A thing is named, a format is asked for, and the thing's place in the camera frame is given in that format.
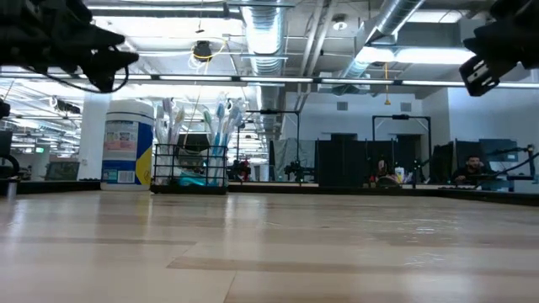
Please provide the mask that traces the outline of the white wipes canister blue label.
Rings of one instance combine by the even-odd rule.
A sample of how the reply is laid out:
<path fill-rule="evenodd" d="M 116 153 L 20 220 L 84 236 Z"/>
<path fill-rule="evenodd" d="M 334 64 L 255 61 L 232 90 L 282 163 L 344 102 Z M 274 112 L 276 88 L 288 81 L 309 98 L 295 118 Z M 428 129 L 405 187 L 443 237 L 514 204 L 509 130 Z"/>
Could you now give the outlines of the white wipes canister blue label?
<path fill-rule="evenodd" d="M 110 102 L 104 125 L 102 190 L 150 189 L 154 122 L 150 104 L 135 99 Z"/>

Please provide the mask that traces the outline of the person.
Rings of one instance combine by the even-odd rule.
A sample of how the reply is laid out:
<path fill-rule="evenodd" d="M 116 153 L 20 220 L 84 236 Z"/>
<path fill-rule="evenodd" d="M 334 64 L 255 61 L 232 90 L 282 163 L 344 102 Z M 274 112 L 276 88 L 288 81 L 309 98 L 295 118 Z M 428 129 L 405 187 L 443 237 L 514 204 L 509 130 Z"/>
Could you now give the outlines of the person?
<path fill-rule="evenodd" d="M 481 175 L 488 172 L 480 157 L 471 155 L 463 167 L 459 167 L 451 176 L 453 183 L 476 185 Z"/>
<path fill-rule="evenodd" d="M 377 163 L 377 170 L 375 174 L 375 181 L 382 176 L 392 176 L 396 179 L 394 169 L 396 167 L 390 167 L 386 160 L 379 160 Z"/>

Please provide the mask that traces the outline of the dark laptop screen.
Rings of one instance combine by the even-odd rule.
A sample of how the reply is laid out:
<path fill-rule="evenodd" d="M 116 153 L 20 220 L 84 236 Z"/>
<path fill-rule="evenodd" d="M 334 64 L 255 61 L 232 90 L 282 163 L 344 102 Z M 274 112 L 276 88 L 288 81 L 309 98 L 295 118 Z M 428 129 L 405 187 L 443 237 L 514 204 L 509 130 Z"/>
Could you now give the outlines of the dark laptop screen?
<path fill-rule="evenodd" d="M 45 181 L 77 181 L 79 162 L 50 162 Z"/>

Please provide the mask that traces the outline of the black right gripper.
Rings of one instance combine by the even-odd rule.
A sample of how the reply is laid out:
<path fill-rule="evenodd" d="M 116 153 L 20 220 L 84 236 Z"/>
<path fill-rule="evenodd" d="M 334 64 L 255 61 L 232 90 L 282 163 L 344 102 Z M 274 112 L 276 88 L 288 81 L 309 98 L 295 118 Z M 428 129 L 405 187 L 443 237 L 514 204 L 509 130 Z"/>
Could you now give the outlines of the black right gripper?
<path fill-rule="evenodd" d="M 496 88 L 518 62 L 539 67 L 539 0 L 495 0 L 489 14 L 494 20 L 463 41 L 477 55 L 459 68 L 470 96 Z"/>

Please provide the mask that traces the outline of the white column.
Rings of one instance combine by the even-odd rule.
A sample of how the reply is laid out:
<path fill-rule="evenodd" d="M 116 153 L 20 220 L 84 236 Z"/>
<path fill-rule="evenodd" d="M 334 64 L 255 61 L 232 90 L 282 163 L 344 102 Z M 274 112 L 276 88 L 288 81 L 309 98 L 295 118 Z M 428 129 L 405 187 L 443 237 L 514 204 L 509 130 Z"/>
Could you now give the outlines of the white column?
<path fill-rule="evenodd" d="M 111 94 L 85 93 L 78 153 L 78 179 L 101 179 L 104 127 L 111 99 Z"/>

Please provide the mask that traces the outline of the blue white toothbrush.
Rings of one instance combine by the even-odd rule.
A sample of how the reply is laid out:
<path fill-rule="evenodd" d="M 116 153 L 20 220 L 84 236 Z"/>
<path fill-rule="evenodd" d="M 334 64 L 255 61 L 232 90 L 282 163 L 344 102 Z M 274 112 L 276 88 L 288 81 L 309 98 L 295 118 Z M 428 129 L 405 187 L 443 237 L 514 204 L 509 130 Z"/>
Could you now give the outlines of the blue white toothbrush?
<path fill-rule="evenodd" d="M 242 113 L 242 110 L 241 110 L 241 107 L 236 104 L 232 107 L 231 112 L 229 114 L 228 125 L 226 128 L 225 137 L 224 137 L 224 146 L 228 146 L 228 143 L 230 141 L 230 135 L 234 131 L 234 125 L 233 125 L 234 120 L 236 119 L 239 113 Z"/>
<path fill-rule="evenodd" d="M 220 160 L 219 160 L 219 153 L 220 153 L 220 142 L 221 142 L 221 129 L 222 129 L 222 122 L 223 122 L 223 119 L 224 119 L 224 116 L 225 116 L 225 106 L 224 106 L 224 103 L 219 103 L 218 104 L 218 107 L 216 109 L 216 117 L 218 118 L 218 123 L 217 123 L 217 128 L 216 128 L 216 137 L 215 137 L 215 149 L 214 149 L 214 160 L 216 162 L 216 168 L 215 168 L 215 171 L 213 173 L 213 177 L 214 177 L 214 181 L 215 181 L 215 185 L 218 185 L 218 180 L 217 180 L 217 173 L 219 171 L 219 163 L 220 163 Z"/>

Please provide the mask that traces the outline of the flat computer monitor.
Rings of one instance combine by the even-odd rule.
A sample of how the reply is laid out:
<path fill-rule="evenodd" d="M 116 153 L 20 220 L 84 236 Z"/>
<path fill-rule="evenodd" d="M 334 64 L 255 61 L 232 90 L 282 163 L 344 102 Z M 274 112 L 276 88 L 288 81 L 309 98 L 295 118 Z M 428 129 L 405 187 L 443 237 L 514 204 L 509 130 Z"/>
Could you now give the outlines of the flat computer monitor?
<path fill-rule="evenodd" d="M 519 160 L 516 141 L 510 139 L 480 139 L 479 144 L 488 162 L 517 162 Z"/>

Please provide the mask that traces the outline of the black metal frame stand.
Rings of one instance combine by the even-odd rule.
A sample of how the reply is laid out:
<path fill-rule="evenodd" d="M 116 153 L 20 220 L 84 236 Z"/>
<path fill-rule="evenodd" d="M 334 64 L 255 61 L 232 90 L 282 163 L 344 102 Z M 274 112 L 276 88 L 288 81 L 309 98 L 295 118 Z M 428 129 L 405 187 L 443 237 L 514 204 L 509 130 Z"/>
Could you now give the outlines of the black metal frame stand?
<path fill-rule="evenodd" d="M 430 161 L 432 157 L 433 152 L 433 146 L 432 146 L 432 129 L 431 129 L 431 118 L 429 116 L 417 116 L 417 115 L 408 115 L 408 114 L 393 114 L 393 115 L 373 115 L 371 117 L 371 140 L 376 141 L 376 130 L 379 128 L 382 123 L 379 125 L 376 124 L 377 119 L 390 119 L 390 120 L 415 120 L 418 124 L 422 125 L 420 123 L 420 120 L 425 120 L 427 125 L 424 127 L 428 132 L 428 158 L 420 162 L 419 160 L 416 160 L 414 162 L 413 168 L 411 173 L 413 174 L 412 178 L 412 185 L 415 189 L 418 183 L 422 183 L 424 181 L 424 175 L 423 175 L 423 167 L 425 165 L 429 165 L 431 167 Z"/>
<path fill-rule="evenodd" d="M 300 161 L 300 113 L 294 110 L 261 109 L 248 110 L 248 117 L 237 134 L 247 133 L 245 126 L 256 126 L 255 141 L 260 148 L 250 151 L 246 143 L 237 138 L 235 150 L 237 159 L 241 157 L 249 161 L 254 170 L 251 182 L 257 183 L 296 183 L 294 177 L 288 180 L 284 168 L 290 162 Z M 259 166 L 269 164 L 269 182 L 259 181 Z"/>

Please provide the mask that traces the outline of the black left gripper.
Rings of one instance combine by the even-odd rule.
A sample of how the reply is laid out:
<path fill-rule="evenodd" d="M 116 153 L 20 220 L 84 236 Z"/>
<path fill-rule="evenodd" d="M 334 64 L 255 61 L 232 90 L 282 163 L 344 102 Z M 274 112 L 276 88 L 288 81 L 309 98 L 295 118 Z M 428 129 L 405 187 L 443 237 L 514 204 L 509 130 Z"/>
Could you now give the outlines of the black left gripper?
<path fill-rule="evenodd" d="M 129 65 L 139 55 L 120 50 L 91 50 L 121 45 L 125 36 L 95 24 L 83 0 L 20 0 L 26 41 L 20 49 L 20 66 L 36 72 L 59 67 L 67 73 L 83 69 L 100 92 L 116 92 L 129 80 Z M 124 70 L 121 84 L 114 88 L 115 75 Z"/>

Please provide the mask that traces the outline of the yellow hanging pendant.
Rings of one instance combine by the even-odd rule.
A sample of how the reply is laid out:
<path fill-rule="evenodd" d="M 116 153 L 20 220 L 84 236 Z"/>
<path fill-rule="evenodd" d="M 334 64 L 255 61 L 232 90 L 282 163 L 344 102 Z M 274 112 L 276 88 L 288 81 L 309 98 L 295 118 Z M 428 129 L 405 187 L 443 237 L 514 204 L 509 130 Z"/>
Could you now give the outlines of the yellow hanging pendant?
<path fill-rule="evenodd" d="M 386 62 L 384 64 L 384 78 L 385 80 L 389 80 L 389 76 L 388 76 L 388 63 Z M 384 105 L 391 105 L 391 101 L 390 101 L 390 98 L 389 98 L 389 85 L 387 84 L 385 86 L 385 102 L 384 102 Z"/>

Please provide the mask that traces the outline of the green white toothbrush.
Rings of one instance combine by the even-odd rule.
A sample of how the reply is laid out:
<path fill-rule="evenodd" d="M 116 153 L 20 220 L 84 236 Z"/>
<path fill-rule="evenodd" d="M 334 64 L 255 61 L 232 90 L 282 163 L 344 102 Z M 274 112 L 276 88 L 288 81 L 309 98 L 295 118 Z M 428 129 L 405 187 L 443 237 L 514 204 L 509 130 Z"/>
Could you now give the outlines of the green white toothbrush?
<path fill-rule="evenodd" d="M 203 111 L 203 120 L 205 123 L 205 127 L 207 129 L 207 139 L 208 139 L 209 144 L 211 144 L 213 140 L 214 131 L 213 131 L 211 113 L 208 109 L 205 109 Z"/>

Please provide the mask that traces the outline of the black curved stand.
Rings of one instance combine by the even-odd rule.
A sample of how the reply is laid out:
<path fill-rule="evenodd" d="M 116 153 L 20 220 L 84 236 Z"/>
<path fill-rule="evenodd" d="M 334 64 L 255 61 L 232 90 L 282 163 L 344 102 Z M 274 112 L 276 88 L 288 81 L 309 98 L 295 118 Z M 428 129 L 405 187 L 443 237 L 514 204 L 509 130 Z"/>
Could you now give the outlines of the black curved stand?
<path fill-rule="evenodd" d="M 0 196 L 15 201 L 21 182 L 19 161 L 11 154 L 13 132 L 0 130 Z"/>

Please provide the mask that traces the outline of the red black background robot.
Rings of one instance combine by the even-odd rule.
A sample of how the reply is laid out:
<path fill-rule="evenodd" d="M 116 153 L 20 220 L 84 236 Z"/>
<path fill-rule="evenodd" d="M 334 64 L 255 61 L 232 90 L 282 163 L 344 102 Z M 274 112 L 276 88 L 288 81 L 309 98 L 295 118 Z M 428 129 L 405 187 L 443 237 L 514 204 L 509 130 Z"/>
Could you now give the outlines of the red black background robot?
<path fill-rule="evenodd" d="M 248 160 L 234 160 L 228 170 L 231 181 L 247 182 L 250 180 L 251 167 Z"/>

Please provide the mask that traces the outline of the silver ceiling air duct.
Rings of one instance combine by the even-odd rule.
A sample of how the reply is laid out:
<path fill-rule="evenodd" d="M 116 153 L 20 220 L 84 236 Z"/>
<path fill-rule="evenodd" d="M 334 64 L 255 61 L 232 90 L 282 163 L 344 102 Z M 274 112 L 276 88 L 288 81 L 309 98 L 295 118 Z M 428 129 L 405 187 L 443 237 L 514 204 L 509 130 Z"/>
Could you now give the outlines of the silver ceiling air duct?
<path fill-rule="evenodd" d="M 252 73 L 256 77 L 278 77 L 283 74 L 284 34 L 286 8 L 283 0 L 245 0 L 241 14 L 245 23 L 248 52 Z M 260 110 L 280 110 L 283 105 L 284 87 L 276 83 L 261 83 L 257 88 Z M 278 140 L 282 114 L 263 114 L 261 127 L 269 140 Z"/>

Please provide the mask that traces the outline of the long ceiling light strip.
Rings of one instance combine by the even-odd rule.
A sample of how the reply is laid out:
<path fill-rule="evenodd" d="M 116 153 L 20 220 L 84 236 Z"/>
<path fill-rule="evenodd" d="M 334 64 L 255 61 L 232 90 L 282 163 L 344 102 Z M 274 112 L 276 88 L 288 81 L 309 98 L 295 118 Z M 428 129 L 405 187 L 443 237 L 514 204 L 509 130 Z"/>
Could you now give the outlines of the long ceiling light strip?
<path fill-rule="evenodd" d="M 51 74 L 61 80 L 88 80 L 81 75 Z M 0 78 L 13 79 L 51 79 L 48 76 L 32 72 L 0 72 Z M 458 81 L 429 81 L 429 80 L 390 80 L 390 79 L 350 79 L 350 78 L 323 78 L 323 77 L 261 77 L 261 76 L 208 76 L 208 75 L 147 75 L 134 74 L 128 77 L 129 81 L 139 83 L 150 82 L 238 82 L 238 83 L 290 83 L 290 84 L 328 84 L 328 85 L 373 85 L 373 86 L 402 86 L 402 87 L 438 87 L 438 88 L 464 88 L 463 82 Z M 539 89 L 539 83 L 533 82 L 501 82 L 497 87 L 505 89 Z"/>

